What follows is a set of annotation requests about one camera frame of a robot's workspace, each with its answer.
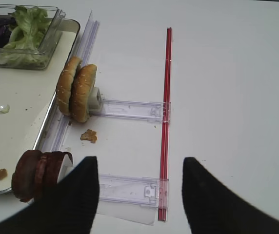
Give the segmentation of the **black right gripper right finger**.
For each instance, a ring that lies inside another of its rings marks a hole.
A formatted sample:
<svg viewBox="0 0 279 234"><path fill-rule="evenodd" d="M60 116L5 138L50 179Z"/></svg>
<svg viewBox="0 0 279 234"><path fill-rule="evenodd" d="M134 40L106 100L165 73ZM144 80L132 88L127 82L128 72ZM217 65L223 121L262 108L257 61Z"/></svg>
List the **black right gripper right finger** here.
<svg viewBox="0 0 279 234"><path fill-rule="evenodd" d="M194 157L182 170L182 201L193 234L279 234L279 221L219 182Z"/></svg>

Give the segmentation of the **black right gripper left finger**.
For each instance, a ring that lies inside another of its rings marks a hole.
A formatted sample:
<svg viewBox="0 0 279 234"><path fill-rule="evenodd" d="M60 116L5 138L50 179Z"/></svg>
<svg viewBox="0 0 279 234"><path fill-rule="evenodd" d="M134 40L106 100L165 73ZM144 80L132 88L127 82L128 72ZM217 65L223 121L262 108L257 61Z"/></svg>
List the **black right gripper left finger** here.
<svg viewBox="0 0 279 234"><path fill-rule="evenodd" d="M88 234L99 195L98 161L87 156L42 198L0 222L0 234Z"/></svg>

